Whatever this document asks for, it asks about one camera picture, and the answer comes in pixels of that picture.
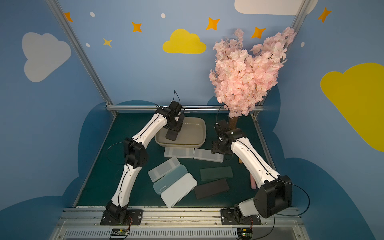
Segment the dark grey pencil case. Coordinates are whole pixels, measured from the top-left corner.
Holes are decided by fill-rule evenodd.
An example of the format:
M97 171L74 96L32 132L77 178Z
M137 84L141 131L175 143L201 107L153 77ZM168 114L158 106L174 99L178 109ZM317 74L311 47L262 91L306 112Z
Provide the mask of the dark grey pencil case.
M166 133L166 139L170 141L176 141L178 134L179 134L178 131L168 129Z

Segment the beige storage box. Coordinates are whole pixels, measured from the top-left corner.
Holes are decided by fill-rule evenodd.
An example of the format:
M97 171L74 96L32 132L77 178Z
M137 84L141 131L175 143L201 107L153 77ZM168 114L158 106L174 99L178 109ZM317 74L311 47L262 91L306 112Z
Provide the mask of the beige storage box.
M175 141L166 139L167 129L162 128L155 136L161 147L199 148L206 141L206 123L201 118L185 117L181 131Z

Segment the dark green pencil case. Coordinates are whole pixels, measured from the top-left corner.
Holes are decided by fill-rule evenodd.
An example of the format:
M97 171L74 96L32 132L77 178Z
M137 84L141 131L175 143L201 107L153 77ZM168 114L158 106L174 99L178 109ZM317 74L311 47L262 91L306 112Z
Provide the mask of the dark green pencil case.
M231 167L201 169L200 173L201 173L201 180L203 182L220 180L220 179L231 179L234 176Z

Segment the black pencil case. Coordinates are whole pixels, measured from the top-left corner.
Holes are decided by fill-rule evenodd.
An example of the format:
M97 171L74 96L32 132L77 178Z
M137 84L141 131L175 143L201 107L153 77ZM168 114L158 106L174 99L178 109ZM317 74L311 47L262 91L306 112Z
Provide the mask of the black pencil case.
M206 183L203 185L196 186L194 188L195 196L198 200L207 198L210 196L214 196L223 192L228 191L229 185L226 179L221 179L217 181L213 181L210 183Z

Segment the clear frosted pencil case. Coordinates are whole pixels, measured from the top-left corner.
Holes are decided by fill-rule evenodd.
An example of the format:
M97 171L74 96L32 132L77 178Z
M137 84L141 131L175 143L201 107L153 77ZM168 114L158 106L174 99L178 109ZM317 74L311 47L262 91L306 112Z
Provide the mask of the clear frosted pencil case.
M164 177L166 174L172 172L180 165L179 160L176 157L172 157L160 164L159 166L148 171L148 175L153 183Z

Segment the white pencil case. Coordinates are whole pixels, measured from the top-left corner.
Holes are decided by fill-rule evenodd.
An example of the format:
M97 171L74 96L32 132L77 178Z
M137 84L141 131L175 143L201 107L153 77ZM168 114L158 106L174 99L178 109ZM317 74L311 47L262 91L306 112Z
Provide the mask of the white pencil case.
M197 181L187 173L161 193L167 208L172 208L197 186Z

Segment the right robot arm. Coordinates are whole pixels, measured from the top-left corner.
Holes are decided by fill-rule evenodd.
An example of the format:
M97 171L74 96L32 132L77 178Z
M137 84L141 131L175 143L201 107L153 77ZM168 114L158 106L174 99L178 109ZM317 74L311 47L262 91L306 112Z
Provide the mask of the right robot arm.
M281 176L261 157L245 133L237 128L231 130L225 120L215 123L218 140L213 142L211 152L232 155L241 159L257 185L256 195L238 204L244 217L260 215L269 218L292 206L293 185L288 176Z

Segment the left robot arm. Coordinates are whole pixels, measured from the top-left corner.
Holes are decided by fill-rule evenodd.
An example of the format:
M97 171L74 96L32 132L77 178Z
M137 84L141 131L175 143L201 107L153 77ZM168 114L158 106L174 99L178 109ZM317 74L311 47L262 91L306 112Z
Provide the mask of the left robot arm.
M184 114L182 105L172 101L167 107L157 107L150 121L132 138L123 141L124 170L112 199L103 212L101 225L124 225L129 220L128 203L132 188L142 167L149 160L147 147L153 137L162 129L168 130L166 139L175 141L182 129Z

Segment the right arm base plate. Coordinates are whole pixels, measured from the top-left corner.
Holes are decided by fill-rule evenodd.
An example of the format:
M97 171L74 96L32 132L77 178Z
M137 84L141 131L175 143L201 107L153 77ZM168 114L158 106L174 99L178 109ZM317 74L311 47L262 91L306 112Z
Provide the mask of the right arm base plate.
M222 208L220 214L222 225L261 225L259 215L245 217L238 209Z

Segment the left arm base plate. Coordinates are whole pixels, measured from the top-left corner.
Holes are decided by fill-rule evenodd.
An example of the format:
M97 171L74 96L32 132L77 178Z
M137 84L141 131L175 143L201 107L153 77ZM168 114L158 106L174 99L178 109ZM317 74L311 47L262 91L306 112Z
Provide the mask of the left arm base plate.
M100 222L101 226L139 226L142 221L143 210L121 210L113 213L105 210Z

